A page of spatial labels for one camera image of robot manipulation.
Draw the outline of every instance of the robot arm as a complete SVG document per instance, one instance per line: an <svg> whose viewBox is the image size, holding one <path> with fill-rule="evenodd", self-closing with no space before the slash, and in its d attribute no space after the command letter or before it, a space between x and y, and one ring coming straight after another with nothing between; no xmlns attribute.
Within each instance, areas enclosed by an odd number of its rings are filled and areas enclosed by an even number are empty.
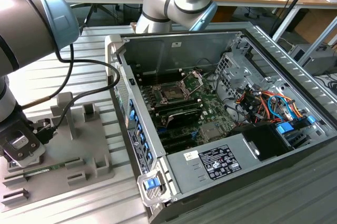
<svg viewBox="0 0 337 224"><path fill-rule="evenodd" d="M0 0L0 20L0 156L25 167L44 153L43 139L53 132L27 120L5 75L73 43L80 31L64 0Z"/></svg>
<svg viewBox="0 0 337 224"><path fill-rule="evenodd" d="M191 31L203 30L216 9L213 0L144 0L136 33L169 32L171 21Z"/></svg>
<svg viewBox="0 0 337 224"><path fill-rule="evenodd" d="M0 77L55 51L41 16L49 23L58 48L76 41L78 22L64 0L0 0Z"/></svg>

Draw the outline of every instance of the blue latch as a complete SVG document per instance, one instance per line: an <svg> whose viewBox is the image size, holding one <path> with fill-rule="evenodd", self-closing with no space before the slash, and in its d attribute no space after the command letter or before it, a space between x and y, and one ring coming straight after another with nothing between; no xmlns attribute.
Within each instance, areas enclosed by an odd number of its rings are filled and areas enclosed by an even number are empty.
<svg viewBox="0 0 337 224"><path fill-rule="evenodd" d="M152 178L147 181L144 181L144 185L145 185L145 189L148 191L148 190L151 190L153 188L160 186L161 184L158 178Z"/></svg>
<svg viewBox="0 0 337 224"><path fill-rule="evenodd" d="M277 130L281 133L287 133L289 131L292 131L294 128L290 125L290 123L281 123L278 125Z"/></svg>
<svg viewBox="0 0 337 224"><path fill-rule="evenodd" d="M138 129L139 133L141 133L143 131L142 125L138 124L137 129Z"/></svg>
<svg viewBox="0 0 337 224"><path fill-rule="evenodd" d="M316 119L315 119L312 115L309 115L309 116L308 116L308 121L309 121L311 124L313 124L313 123L315 123Z"/></svg>
<svg viewBox="0 0 337 224"><path fill-rule="evenodd" d="M141 133L141 143L144 144L145 140L146 139L144 133Z"/></svg>
<svg viewBox="0 0 337 224"><path fill-rule="evenodd" d="M136 114L135 110L132 110L129 116L130 120L133 120L135 118L135 114Z"/></svg>
<svg viewBox="0 0 337 224"><path fill-rule="evenodd" d="M149 161L152 161L152 154L151 154L150 152L147 154L147 159L148 159Z"/></svg>
<svg viewBox="0 0 337 224"><path fill-rule="evenodd" d="M149 150L149 147L148 147L148 143L147 143L147 142L144 144L144 147L145 147L145 151Z"/></svg>

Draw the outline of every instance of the slotted aluminum surface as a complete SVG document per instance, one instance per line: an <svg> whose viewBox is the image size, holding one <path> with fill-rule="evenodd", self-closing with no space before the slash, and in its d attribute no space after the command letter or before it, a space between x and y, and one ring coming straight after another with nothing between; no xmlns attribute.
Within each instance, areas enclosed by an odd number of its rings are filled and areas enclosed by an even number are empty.
<svg viewBox="0 0 337 224"><path fill-rule="evenodd" d="M216 27L226 28L225 24L213 25L213 29ZM125 33L131 32L129 27L85 30L75 44L75 56L95 59L101 57L103 60L104 38L106 35L116 34L117 29L125 30ZM255 28L253 32L257 33L256 36L261 35ZM62 51L62 56L69 58L68 48ZM47 56L29 65L25 70L13 74L11 89L23 104L55 90L63 81L66 71L67 66L58 64L55 55ZM92 89L91 84L105 84L104 67L77 65L74 73L67 88L77 90L77 94ZM115 177L106 183L82 188L76 194L59 195L33 206L0 213L2 223L148 223L131 166L128 164L129 159L120 129L116 124L117 118L109 93L88 97L86 101L95 101L100 108L107 146L116 167ZM31 109L29 113L45 113L50 105L55 104L55 101L49 101L35 110ZM337 223L336 181L337 142L333 142L289 169L168 223Z"/></svg>
<svg viewBox="0 0 337 224"><path fill-rule="evenodd" d="M121 32L131 33L132 29L129 26L85 29L82 37L74 44L75 58L104 61L105 36ZM62 49L61 56L70 57L69 47ZM49 55L11 74L10 88L18 102L25 104L55 91L62 83L67 69L68 64L61 64L55 55ZM105 85L103 66L75 64L64 90L77 95ZM88 96L76 104L88 101L95 102L100 110L115 176L88 187L0 213L1 223L148 224L147 213L132 172L110 93L106 91ZM56 105L56 99L29 109L27 115L47 113L51 105Z"/></svg>

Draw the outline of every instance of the motherboard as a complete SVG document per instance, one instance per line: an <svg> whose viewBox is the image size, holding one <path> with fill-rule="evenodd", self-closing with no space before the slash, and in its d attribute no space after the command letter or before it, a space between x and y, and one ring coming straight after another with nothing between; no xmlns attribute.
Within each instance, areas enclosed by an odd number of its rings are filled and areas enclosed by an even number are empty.
<svg viewBox="0 0 337 224"><path fill-rule="evenodd" d="M235 127L223 102L196 70L178 81L141 86L141 93L167 153L228 135Z"/></svg>

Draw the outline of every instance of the power supply label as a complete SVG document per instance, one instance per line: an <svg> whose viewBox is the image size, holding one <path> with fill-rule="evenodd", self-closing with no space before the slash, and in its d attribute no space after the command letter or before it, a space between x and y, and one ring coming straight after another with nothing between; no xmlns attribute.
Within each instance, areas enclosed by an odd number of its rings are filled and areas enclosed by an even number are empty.
<svg viewBox="0 0 337 224"><path fill-rule="evenodd" d="M209 177L217 180L238 170L241 166L237 162L228 145L220 146L208 151L199 153L201 162L204 164Z"/></svg>

